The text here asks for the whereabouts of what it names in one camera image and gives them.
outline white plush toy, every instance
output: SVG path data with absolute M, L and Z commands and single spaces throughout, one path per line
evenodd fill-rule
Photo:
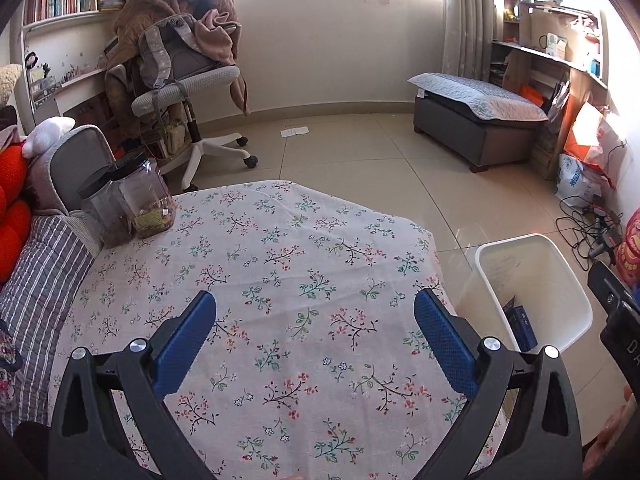
M 27 136 L 22 146 L 22 158 L 42 155 L 64 134 L 71 131 L 76 120 L 71 117 L 51 117 L 45 119 Z

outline gray office chair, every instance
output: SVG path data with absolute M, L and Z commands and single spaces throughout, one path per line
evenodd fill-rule
M 168 163 L 159 165 L 159 170 L 161 174 L 165 174 L 188 162 L 187 169 L 182 176 L 182 189 L 185 192 L 198 190 L 191 181 L 203 155 L 242 158 L 249 168 L 255 168 L 258 164 L 258 158 L 255 155 L 250 155 L 246 150 L 225 146 L 225 144 L 233 142 L 234 140 L 239 146 L 244 146 L 247 143 L 247 138 L 238 133 L 223 137 L 203 139 L 200 136 L 198 123 L 196 122 L 193 107 L 189 99 L 189 96 L 214 86 L 228 86 L 238 78 L 239 75 L 240 70 L 237 66 L 223 66 L 215 70 L 209 70 L 208 72 L 181 79 L 175 83 L 170 83 L 157 91 L 151 90 L 136 98 L 131 104 L 131 110 L 136 117 L 141 117 L 154 111 L 159 112 L 160 108 L 167 108 L 172 104 L 180 102 L 183 104 L 187 117 L 187 128 L 191 137 L 191 145 L 182 153 L 172 158 Z

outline baseboard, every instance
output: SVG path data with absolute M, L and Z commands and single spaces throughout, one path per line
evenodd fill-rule
M 243 126 L 244 124 L 265 123 L 281 119 L 296 119 L 298 117 L 343 114 L 410 114 L 413 113 L 413 111 L 413 102 L 365 101 L 357 103 L 322 103 L 260 110 L 252 112 L 251 115 L 247 117 L 239 114 L 207 121 L 206 123 L 202 123 L 202 125 L 204 126 L 204 124 L 206 124 L 208 130 L 218 131 Z

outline tiled floor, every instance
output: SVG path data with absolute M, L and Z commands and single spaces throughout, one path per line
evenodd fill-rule
M 283 139 L 280 130 L 290 126 L 308 126 L 310 132 Z M 447 148 L 416 134 L 410 114 L 309 117 L 220 132 L 203 124 L 201 130 L 205 136 L 240 132 L 259 162 L 249 170 L 237 159 L 206 158 L 193 179 L 200 189 L 282 178 L 410 218 L 435 236 L 454 306 L 478 246 L 532 232 L 546 234 L 573 267 L 593 307 L 591 329 L 562 355 L 576 394 L 583 441 L 591 440 L 623 403 L 624 378 L 599 339 L 604 311 L 556 230 L 561 211 L 552 184 L 528 166 L 473 174 Z M 181 174 L 178 169 L 169 175 L 173 191 L 179 191 Z

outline blue gripper pad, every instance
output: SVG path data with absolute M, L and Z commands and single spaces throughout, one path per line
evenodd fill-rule
M 211 294 L 201 291 L 192 303 L 194 307 L 155 359 L 156 380 L 151 387 L 157 400 L 178 391 L 216 322 L 216 300 Z
M 471 400 L 478 391 L 476 361 L 447 319 L 448 313 L 425 290 L 415 295 L 414 316 L 451 387 Z

